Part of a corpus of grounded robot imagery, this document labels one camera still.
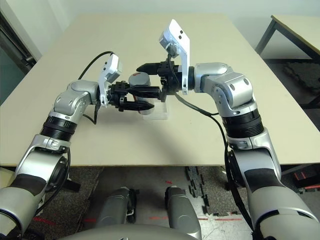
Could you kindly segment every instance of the small cylindrical object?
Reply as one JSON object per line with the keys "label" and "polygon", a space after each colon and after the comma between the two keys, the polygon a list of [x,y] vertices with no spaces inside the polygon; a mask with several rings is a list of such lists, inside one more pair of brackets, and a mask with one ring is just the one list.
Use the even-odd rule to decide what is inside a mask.
{"label": "small cylindrical object", "polygon": [[[129,77],[129,84],[130,84],[130,87],[133,87],[136,85],[150,86],[149,75],[145,72],[136,72]],[[145,97],[139,97],[139,96],[133,96],[133,98],[135,101],[145,101],[145,102],[154,104],[154,100],[152,98],[145,98]],[[154,109],[151,108],[149,110],[139,111],[139,113],[142,115],[149,115],[153,111],[154,111]]]}

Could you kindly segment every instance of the metal bracket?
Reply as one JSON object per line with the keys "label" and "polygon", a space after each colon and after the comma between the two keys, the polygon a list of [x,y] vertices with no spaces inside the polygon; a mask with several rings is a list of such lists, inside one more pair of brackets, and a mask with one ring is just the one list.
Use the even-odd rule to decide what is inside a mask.
{"label": "metal bracket", "polygon": [[122,64],[119,61],[119,57],[112,54],[108,61],[104,63],[102,72],[99,76],[98,83],[100,88],[100,103],[102,106],[107,107],[109,100],[107,98],[107,92],[109,85],[111,85],[122,72]]}

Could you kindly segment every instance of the table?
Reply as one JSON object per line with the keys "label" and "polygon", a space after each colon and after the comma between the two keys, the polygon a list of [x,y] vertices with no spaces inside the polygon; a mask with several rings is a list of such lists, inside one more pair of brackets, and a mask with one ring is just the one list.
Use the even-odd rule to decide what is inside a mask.
{"label": "table", "polygon": [[[272,15],[272,20],[255,48],[260,55],[265,49],[275,30],[278,30],[312,59],[320,63],[320,17]],[[319,109],[320,95],[307,104],[300,104],[303,109]]]}
{"label": "table", "polygon": [[[190,38],[191,65],[224,62],[251,80],[263,124],[281,164],[315,163],[320,133],[260,56],[223,14],[85,14],[79,16],[38,61],[0,108],[0,161],[16,165],[40,132],[67,84],[99,53],[112,50],[123,63],[118,81],[167,57],[159,36],[174,18]],[[83,79],[97,81],[105,58]],[[152,85],[160,85],[157,76]],[[184,96],[216,112],[210,96]],[[73,166],[214,166],[224,164],[217,125],[168,96],[168,120],[143,120],[137,112],[101,108],[97,125],[82,118],[71,139]],[[93,106],[86,114],[93,115]]]}

